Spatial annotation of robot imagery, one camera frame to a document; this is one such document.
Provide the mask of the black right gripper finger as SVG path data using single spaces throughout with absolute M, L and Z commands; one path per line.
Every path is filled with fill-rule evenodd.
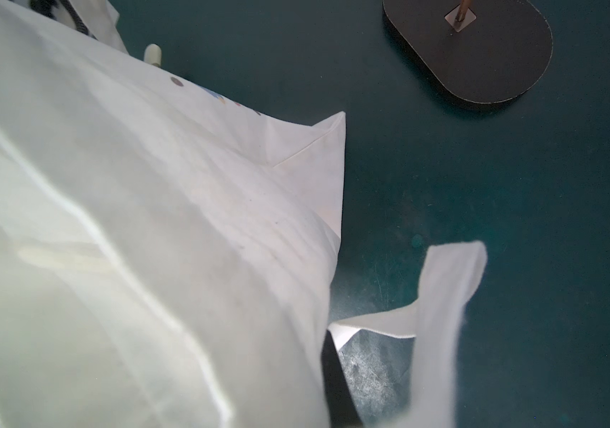
M 333 428 L 362 427 L 333 337 L 326 332 L 321 351 L 322 374 L 329 419 Z

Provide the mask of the white printed canvas tote bag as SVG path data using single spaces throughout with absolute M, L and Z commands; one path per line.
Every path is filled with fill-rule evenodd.
M 346 117 L 280 121 L 0 1 L 0 427 L 328 427 L 320 360 L 414 342 L 393 427 L 456 422 L 483 243 L 418 296 L 330 322 Z

